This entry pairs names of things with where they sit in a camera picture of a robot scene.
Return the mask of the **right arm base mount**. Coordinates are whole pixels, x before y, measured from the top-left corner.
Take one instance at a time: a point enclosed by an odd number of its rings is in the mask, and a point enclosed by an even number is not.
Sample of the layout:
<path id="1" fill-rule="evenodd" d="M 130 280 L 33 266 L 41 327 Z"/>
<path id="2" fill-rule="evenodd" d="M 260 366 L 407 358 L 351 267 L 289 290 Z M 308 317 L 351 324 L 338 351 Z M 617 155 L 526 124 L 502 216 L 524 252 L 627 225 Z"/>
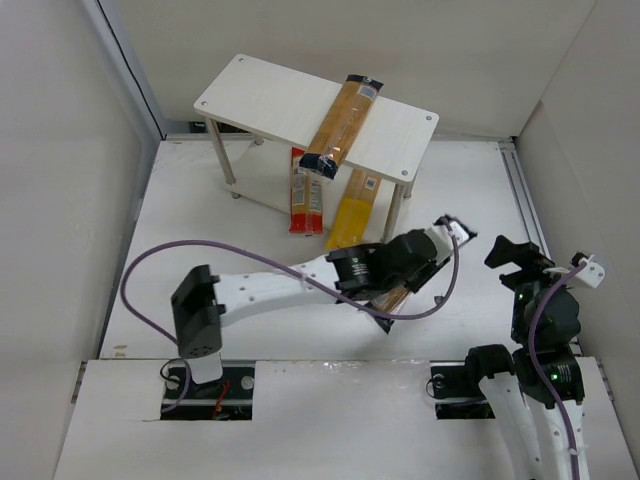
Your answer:
<path id="1" fill-rule="evenodd" d="M 495 418 L 479 387 L 471 383 L 462 361 L 432 362 L 425 392 L 435 402 L 437 420 Z"/>

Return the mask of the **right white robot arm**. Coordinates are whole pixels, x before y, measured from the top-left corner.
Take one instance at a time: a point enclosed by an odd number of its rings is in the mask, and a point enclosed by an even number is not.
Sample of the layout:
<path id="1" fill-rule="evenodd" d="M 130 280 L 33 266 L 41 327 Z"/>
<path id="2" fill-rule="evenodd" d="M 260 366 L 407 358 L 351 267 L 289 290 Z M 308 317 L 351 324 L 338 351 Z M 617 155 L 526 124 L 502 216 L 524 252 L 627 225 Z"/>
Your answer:
<path id="1" fill-rule="evenodd" d="M 491 407 L 515 478 L 587 479 L 585 387 L 570 346 L 581 331 L 580 305 L 571 290 L 597 288 L 605 269 L 582 252 L 569 268 L 559 267 L 537 245 L 500 235 L 485 264 L 495 269 L 509 263 L 518 269 L 500 281 L 514 294 L 511 338 L 519 347 L 470 349 L 469 382 Z"/>

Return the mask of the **red spaghetti bag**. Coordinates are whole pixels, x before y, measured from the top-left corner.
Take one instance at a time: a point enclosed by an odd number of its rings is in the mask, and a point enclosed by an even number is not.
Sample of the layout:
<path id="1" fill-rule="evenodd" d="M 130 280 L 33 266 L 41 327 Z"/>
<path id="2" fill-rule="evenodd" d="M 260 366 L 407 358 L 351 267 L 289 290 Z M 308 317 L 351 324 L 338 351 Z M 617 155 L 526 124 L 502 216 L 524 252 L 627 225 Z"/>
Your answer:
<path id="1" fill-rule="evenodd" d="M 300 166 L 304 152 L 291 149 L 289 233 L 303 236 L 323 234 L 322 182 Z"/>

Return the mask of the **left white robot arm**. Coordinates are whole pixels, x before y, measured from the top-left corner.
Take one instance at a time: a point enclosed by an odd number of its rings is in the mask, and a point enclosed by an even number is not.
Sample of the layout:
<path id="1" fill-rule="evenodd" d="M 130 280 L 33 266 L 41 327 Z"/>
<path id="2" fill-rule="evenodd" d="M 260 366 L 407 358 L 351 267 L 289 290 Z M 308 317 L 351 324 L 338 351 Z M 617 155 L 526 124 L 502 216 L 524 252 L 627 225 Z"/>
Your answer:
<path id="1" fill-rule="evenodd" d="M 436 225 L 270 272 L 214 275 L 209 266 L 197 266 L 171 296 L 178 354 L 188 363 L 192 382 L 216 382 L 224 375 L 223 328 L 291 307 L 348 302 L 371 307 L 394 289 L 415 293 L 459 257 L 460 245 L 452 228 Z"/>

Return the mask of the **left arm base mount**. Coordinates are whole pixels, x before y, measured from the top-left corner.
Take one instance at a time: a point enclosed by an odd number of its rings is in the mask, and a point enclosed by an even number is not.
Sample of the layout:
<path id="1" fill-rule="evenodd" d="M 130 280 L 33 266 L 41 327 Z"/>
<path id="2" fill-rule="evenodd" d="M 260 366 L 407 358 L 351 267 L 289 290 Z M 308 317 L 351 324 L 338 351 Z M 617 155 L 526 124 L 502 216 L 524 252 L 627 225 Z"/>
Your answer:
<path id="1" fill-rule="evenodd" d="M 255 364 L 226 363 L 223 375 L 212 382 L 191 381 L 184 390 L 183 365 L 165 365 L 160 373 L 165 382 L 160 419 L 167 421 L 249 421 L 253 416 Z"/>

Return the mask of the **yellow spaghetti bag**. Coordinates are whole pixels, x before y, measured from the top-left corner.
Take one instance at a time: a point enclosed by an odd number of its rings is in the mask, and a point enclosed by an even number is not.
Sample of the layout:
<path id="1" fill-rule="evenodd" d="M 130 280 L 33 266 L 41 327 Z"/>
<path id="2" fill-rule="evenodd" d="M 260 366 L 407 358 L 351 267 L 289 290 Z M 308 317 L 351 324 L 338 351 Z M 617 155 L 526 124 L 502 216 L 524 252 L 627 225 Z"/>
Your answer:
<path id="1" fill-rule="evenodd" d="M 335 250 L 359 245 L 367 228 L 381 178 L 353 170 L 337 209 L 325 248 Z"/>

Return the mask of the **black-ended spaghetti bag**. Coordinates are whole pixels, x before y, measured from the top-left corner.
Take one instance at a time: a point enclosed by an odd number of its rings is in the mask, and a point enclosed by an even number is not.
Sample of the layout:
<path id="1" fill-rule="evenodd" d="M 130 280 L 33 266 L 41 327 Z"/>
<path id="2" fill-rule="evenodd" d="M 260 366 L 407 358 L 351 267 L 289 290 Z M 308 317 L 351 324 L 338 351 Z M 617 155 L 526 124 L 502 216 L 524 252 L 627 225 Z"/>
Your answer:
<path id="1" fill-rule="evenodd" d="M 449 258 L 449 262 L 451 260 L 454 261 L 451 280 L 449 281 L 449 285 L 445 293 L 434 298 L 435 305 L 431 309 L 429 309 L 430 313 L 437 312 L 449 301 L 457 285 L 460 269 L 460 250 L 464 246 L 459 249 L 456 240 L 453 240 L 453 246 L 454 254 Z M 375 315 L 373 315 L 372 318 L 386 334 L 390 333 L 391 327 L 395 322 L 395 320 L 392 319 L 392 316 L 399 316 L 399 309 L 410 294 L 415 293 L 411 293 L 403 287 L 396 287 L 388 291 L 387 293 L 378 295 L 373 300 L 365 304 L 367 308 L 371 308 L 375 312 Z"/>
<path id="2" fill-rule="evenodd" d="M 351 74 L 343 83 L 299 166 L 333 180 L 384 84 Z"/>

